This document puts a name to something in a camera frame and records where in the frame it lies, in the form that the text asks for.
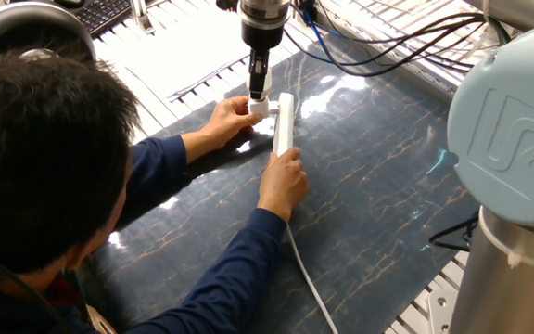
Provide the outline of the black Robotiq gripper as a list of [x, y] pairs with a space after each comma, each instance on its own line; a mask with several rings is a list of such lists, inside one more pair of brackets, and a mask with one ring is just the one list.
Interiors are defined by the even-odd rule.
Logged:
[[271, 48], [280, 44], [284, 31], [284, 23], [273, 27], [257, 28], [246, 22], [241, 23], [241, 35], [250, 47], [250, 64], [248, 90], [254, 100], [264, 99], [265, 81], [268, 66], [265, 59]]

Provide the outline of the person's right hand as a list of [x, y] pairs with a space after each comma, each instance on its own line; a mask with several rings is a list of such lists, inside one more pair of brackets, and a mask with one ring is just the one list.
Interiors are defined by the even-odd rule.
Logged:
[[281, 156], [272, 153], [261, 177], [257, 207], [274, 213], [285, 223], [310, 188], [299, 155], [298, 148], [290, 148]]

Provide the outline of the person's left hand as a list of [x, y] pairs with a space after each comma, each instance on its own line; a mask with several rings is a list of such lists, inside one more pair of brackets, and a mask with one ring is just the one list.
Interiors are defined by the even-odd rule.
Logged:
[[262, 120], [260, 114], [248, 111], [248, 96], [235, 96], [218, 103], [209, 121], [200, 130], [181, 135], [186, 152], [187, 163], [223, 148], [243, 130]]

